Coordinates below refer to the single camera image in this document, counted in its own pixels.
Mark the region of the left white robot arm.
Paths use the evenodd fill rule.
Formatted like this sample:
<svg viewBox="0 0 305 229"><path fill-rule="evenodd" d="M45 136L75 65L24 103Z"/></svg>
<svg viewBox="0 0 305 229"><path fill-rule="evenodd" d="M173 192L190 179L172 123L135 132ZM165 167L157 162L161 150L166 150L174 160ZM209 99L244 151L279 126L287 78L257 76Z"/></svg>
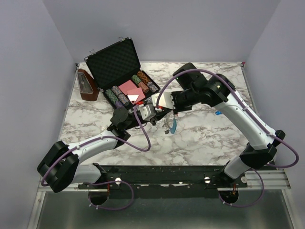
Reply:
<svg viewBox="0 0 305 229"><path fill-rule="evenodd" d="M136 105L130 112L125 108L114 110L110 126L100 134L77 143L66 144L58 141L53 144L37 167L41 175L41 185L50 187L58 193L74 183L90 183L94 188L102 188L106 177L99 165L81 165L87 159L104 151L116 149L124 144L139 151L147 152L151 148L140 148L128 142L127 132L134 127L143 128L143 124L156 124L170 112L167 108L155 108L151 104Z"/></svg>

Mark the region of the blue silver carabiner keyring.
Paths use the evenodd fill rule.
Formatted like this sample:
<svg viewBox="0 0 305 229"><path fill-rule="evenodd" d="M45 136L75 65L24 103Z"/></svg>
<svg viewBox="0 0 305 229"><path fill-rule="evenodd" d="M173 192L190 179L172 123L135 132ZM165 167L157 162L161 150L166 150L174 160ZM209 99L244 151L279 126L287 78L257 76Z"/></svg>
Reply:
<svg viewBox="0 0 305 229"><path fill-rule="evenodd" d="M177 118L174 117L174 114L168 113L163 119L163 128L164 133L168 134L175 134L177 129Z"/></svg>

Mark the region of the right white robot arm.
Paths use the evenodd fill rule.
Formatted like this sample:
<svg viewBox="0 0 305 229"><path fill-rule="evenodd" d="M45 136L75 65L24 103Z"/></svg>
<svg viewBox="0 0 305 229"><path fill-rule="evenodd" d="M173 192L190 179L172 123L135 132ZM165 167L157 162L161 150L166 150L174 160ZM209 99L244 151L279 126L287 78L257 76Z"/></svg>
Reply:
<svg viewBox="0 0 305 229"><path fill-rule="evenodd" d="M219 181L223 186L230 187L242 173L251 168L260 169L273 160L285 133L264 123L243 101L227 77L214 73L210 79L206 79L190 62L173 75L182 87L182 91L172 93L177 112L191 110L193 105L199 103L214 107L248 140L243 152L230 160L221 171Z"/></svg>

